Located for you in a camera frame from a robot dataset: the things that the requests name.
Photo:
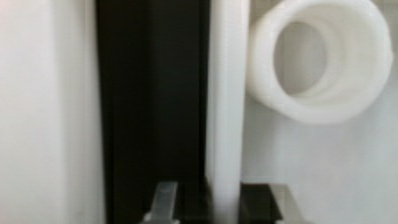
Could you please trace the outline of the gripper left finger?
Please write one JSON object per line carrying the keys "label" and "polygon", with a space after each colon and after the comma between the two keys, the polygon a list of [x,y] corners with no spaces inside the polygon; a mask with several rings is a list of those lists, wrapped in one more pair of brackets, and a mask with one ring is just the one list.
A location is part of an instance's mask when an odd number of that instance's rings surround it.
{"label": "gripper left finger", "polygon": [[199,184],[158,183],[140,224],[208,224],[206,189]]}

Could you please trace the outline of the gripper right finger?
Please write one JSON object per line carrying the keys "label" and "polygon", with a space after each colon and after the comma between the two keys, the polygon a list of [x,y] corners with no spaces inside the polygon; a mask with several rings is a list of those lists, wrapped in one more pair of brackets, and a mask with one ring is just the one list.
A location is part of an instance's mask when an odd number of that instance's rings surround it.
{"label": "gripper right finger", "polygon": [[313,224],[284,184],[242,185],[240,224]]}

